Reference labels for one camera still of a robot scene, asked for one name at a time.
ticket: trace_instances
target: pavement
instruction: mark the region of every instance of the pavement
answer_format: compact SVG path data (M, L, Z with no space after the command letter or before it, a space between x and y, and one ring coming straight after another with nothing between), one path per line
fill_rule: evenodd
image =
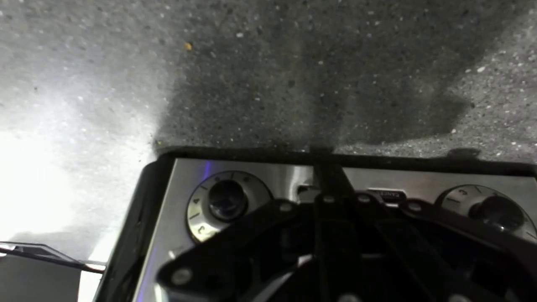
M535 163L535 7L0 0L0 238L105 262L179 146Z

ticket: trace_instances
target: cable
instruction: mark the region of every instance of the cable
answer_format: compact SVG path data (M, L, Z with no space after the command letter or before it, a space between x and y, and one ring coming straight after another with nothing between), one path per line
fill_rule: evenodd
M36 257L31 253L8 250L8 248L1 248L1 246L0 246L0 253L15 255L15 257L21 257L21 258L31 258L31 260L38 260L38 262L48 262L48 263L55 263L60 267L70 267L70 268L85 270L85 272L100 273L100 275L104 273L104 270L87 267L85 263L80 263L80 262L65 262L65 260L57 260L57 258Z

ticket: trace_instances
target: bolt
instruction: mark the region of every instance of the bolt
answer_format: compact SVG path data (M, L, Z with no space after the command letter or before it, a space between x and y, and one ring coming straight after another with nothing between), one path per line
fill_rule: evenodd
M323 194L323 196L322 196L322 201L325 201L325 203L335 203L335 198L333 198L333 194Z
M370 196L369 196L369 194L357 194L357 201L360 201L360 203L369 203L369 201L370 201Z
M291 205L290 203L281 203L280 205L280 211L290 211L291 210Z
M421 211L421 205L419 205L419 203L407 203L407 210L411 210L411 211Z
M448 302L471 302L471 300L466 299L464 295L453 293L453 295L449 295Z
M337 299L337 302L360 302L354 293L343 293Z
M171 275L171 282L174 285L184 285L189 282L189 278L191 278L191 270L187 268L179 268Z

